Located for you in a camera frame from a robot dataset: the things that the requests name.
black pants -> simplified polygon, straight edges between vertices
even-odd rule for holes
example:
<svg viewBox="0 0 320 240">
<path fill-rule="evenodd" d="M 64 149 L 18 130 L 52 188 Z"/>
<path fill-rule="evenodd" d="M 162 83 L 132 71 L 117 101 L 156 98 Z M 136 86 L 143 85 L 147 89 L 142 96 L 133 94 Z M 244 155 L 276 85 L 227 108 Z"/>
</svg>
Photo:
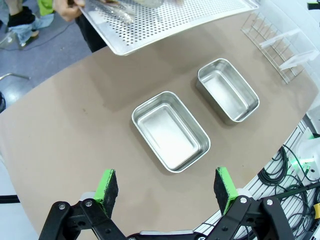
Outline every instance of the black pants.
<svg viewBox="0 0 320 240">
<path fill-rule="evenodd" d="M 97 31 L 85 16 L 81 15 L 77 17 L 75 19 L 75 22 L 79 26 L 83 38 L 88 44 L 91 52 L 98 51 L 107 46 L 105 41 L 103 41 L 103 39 L 100 37 L 100 35 L 97 33 Z"/>
</svg>

human hand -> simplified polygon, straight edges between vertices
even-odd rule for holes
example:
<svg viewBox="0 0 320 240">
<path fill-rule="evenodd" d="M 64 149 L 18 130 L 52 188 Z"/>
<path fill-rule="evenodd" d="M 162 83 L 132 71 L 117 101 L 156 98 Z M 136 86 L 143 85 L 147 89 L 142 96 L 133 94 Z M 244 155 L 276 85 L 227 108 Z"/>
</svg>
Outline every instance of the human hand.
<svg viewBox="0 0 320 240">
<path fill-rule="evenodd" d="M 53 9 L 67 22 L 79 17 L 80 7 L 84 6 L 85 0 L 73 0 L 73 5 L 69 5 L 68 0 L 53 0 Z"/>
</svg>

blue floor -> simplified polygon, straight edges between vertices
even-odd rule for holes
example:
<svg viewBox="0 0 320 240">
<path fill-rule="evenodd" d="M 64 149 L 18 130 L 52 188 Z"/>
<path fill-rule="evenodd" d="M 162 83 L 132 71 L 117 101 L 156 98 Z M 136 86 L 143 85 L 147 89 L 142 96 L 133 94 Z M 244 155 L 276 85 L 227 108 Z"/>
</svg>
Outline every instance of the blue floor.
<svg viewBox="0 0 320 240">
<path fill-rule="evenodd" d="M 39 12 L 36 0 L 27 0 L 23 5 Z M 5 29 L 4 25 L 0 28 L 0 40 Z M 7 107 L 52 75 L 91 54 L 77 24 L 65 22 L 57 13 L 52 24 L 40 29 L 39 37 L 24 50 L 17 50 L 15 42 L 6 49 L 10 51 L 0 49 L 0 76 L 17 73 L 31 77 L 26 80 L 8 76 L 0 81 Z"/>
</svg>

floor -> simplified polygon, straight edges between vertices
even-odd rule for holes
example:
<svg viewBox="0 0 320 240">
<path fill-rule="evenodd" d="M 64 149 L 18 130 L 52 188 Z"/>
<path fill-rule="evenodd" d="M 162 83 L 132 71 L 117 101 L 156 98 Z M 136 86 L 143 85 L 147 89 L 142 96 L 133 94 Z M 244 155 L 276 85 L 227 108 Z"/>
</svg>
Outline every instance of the floor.
<svg viewBox="0 0 320 240">
<path fill-rule="evenodd" d="M 27 0 L 24 5 L 36 14 L 39 11 L 36 0 Z M 2 25 L 0 40 L 5 30 Z M 40 30 L 38 39 L 22 51 L 17 48 L 13 43 L 7 50 L 0 49 L 0 76 L 17 73 L 31 79 L 8 76 L 0 81 L 7 108 L 52 75 L 91 54 L 78 26 L 57 14 L 49 27 Z M 0 195 L 14 194 L 8 171 L 0 161 Z M 0 204 L 0 233 L 2 240 L 38 239 L 20 203 Z"/>
</svg>

green tape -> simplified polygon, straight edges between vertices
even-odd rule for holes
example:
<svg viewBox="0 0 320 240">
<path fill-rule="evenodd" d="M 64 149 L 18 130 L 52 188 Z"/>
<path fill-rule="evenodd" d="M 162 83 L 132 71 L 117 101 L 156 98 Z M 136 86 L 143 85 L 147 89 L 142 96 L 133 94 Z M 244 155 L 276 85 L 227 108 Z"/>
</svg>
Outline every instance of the green tape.
<svg viewBox="0 0 320 240">
<path fill-rule="evenodd" d="M 98 203 L 102 203 L 105 198 L 105 190 L 110 183 L 112 174 L 115 172 L 114 169 L 107 169 L 104 171 L 103 176 L 99 182 L 98 188 L 95 191 L 93 199 Z"/>
<path fill-rule="evenodd" d="M 223 215 L 225 215 L 229 210 L 229 208 L 231 207 L 232 203 L 238 197 L 238 192 L 234 185 L 234 182 L 231 179 L 231 176 L 227 168 L 225 166 L 222 166 L 222 167 L 218 167 L 216 170 L 222 178 L 225 190 L 227 191 L 227 195 L 228 195 L 228 199 L 223 211 Z"/>
</svg>

